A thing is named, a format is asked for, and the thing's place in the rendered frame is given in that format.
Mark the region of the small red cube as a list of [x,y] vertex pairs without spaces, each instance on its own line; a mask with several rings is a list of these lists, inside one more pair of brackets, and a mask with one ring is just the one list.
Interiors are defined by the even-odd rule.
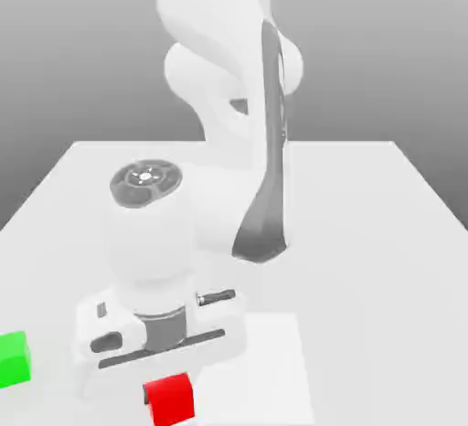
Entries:
[[196,416],[193,387],[186,372],[147,382],[143,392],[154,426],[175,426]]

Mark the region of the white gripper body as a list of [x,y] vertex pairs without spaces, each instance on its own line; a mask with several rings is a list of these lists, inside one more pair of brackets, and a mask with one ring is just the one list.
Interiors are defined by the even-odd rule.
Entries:
[[137,317],[93,318],[75,323],[72,338],[73,391],[82,399],[122,395],[142,385],[203,368],[245,350],[243,317],[228,317],[187,329],[184,335],[154,331]]

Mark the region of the small green cube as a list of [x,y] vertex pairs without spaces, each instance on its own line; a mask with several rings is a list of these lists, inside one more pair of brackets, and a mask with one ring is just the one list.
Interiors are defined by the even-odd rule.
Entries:
[[31,355],[25,331],[0,335],[0,389],[31,380]]

